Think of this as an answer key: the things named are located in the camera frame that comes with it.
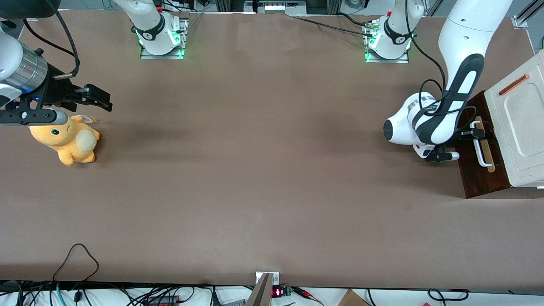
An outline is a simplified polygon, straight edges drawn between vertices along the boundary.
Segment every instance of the blue cable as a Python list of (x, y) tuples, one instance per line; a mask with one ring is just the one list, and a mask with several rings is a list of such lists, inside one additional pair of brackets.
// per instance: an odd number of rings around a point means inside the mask
[(83, 0), (80, 0), (80, 1), (81, 1), (81, 3), (83, 3), (83, 5), (84, 5), (88, 10), (91, 9), (91, 8), (89, 8), (89, 7), (87, 6), (87, 4), (85, 3), (85, 1), (83, 1)]
[(63, 306), (68, 306), (68, 305), (66, 305), (66, 302), (64, 302), (63, 296), (60, 294), (60, 287), (59, 287), (58, 283), (57, 283), (57, 295), (59, 296), (60, 303)]

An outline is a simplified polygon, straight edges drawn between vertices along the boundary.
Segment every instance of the white floor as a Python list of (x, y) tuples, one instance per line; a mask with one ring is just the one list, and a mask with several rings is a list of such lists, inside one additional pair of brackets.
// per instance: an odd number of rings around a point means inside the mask
[[(305, 288), (313, 296), (320, 299), (325, 306), (338, 306), (344, 296), (346, 289), (334, 288)], [(149, 292), (150, 289), (129, 289), (131, 296), (136, 297)], [(227, 304), (241, 299), (247, 299), (251, 291), (239, 286), (216, 287), (216, 292), (221, 304)], [(367, 303), (370, 304), (368, 294), (365, 289), (354, 290)], [(97, 289), (87, 290), (87, 295), (92, 306), (126, 306), (129, 304), (128, 298), (119, 290)], [(181, 288), (177, 295), (181, 300), (190, 296), (192, 289)], [(372, 290), (372, 298), (376, 306), (422, 306), (429, 303), (431, 306), (443, 306), (441, 302), (433, 301), (427, 295), (426, 291), (412, 290)], [(67, 306), (74, 306), (73, 296), (75, 291), (62, 291), (63, 299)], [(459, 298), (464, 293), (443, 292), (446, 298)], [(52, 293), (53, 306), (62, 306), (55, 291)], [(184, 306), (209, 306), (211, 293), (206, 289), (195, 289), (193, 297), (184, 303)], [(32, 298), (27, 298), (25, 306), (30, 303)], [(51, 306), (49, 303), (49, 292), (41, 292), (37, 296), (35, 306)], [(0, 305), (13, 306), (17, 302), (17, 293), (0, 297)], [(291, 295), (272, 299), (271, 306), (285, 306), (296, 303), (294, 306), (320, 306), (314, 301), (303, 299), (298, 295)], [(89, 306), (89, 303), (83, 298), (78, 303), (79, 306)], [(447, 306), (537, 306), (544, 305), (544, 296), (528, 295), (506, 295), (492, 293), (470, 293), (469, 298), (462, 302), (447, 302)]]

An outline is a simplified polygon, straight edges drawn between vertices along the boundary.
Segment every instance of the red wire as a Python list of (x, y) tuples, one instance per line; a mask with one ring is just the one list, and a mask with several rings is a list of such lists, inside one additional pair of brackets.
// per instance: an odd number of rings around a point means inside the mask
[(320, 300), (318, 300), (316, 297), (314, 297), (311, 293), (309, 293), (306, 290), (304, 290), (302, 292), (302, 295), (304, 295), (305, 297), (311, 299), (312, 301), (318, 302), (319, 304), (321, 304), (321, 306), (325, 306)]
[(318, 302), (319, 304), (321, 304), (321, 306), (325, 306), (320, 300), (316, 299), (315, 297), (312, 299), (310, 298), (312, 301), (316, 301)]

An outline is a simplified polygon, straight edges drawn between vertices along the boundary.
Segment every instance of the white handle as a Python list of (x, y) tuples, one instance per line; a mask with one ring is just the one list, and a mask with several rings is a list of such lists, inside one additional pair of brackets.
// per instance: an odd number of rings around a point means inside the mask
[[(478, 124), (478, 123), (480, 123), (480, 120), (475, 120), (475, 121), (471, 122), (471, 128), (475, 128), (476, 124)], [(492, 167), (493, 166), (492, 164), (488, 164), (484, 160), (484, 154), (481, 152), (480, 140), (473, 139), (472, 142), (474, 143), (474, 149), (476, 151), (476, 157), (478, 158), (478, 163), (480, 164), (480, 166), (482, 166), (484, 168)]]

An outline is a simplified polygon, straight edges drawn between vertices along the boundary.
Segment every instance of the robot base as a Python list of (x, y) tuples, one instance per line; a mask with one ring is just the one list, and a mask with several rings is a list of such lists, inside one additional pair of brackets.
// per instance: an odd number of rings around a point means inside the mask
[(183, 59), (185, 55), (185, 45), (187, 42), (187, 30), (189, 29), (189, 19), (179, 19), (179, 27), (174, 30), (180, 31), (180, 33), (172, 32), (171, 38), (172, 40), (176, 41), (176, 43), (179, 41), (180, 44), (172, 49), (172, 51), (168, 52), (167, 54), (163, 55), (153, 55), (150, 54), (147, 50), (145, 50), (142, 43), (141, 45), (141, 52), (140, 52), (140, 58), (141, 59)]
[(366, 37), (363, 36), (363, 43), (364, 43), (364, 61), (366, 63), (401, 63), (401, 64), (408, 64), (409, 58), (408, 58), (408, 49), (410, 48), (410, 43), (408, 43), (406, 50), (404, 53), (399, 57), (395, 59), (387, 59), (384, 57), (379, 56), (376, 51), (372, 49), (372, 47), (376, 47), (378, 44), (378, 40), (381, 38), (381, 35), (379, 35), (380, 32), (380, 26), (383, 26), (383, 21), (380, 20), (373, 20), (372, 21), (372, 28), (362, 27), (363, 33), (371, 34), (372, 37)]

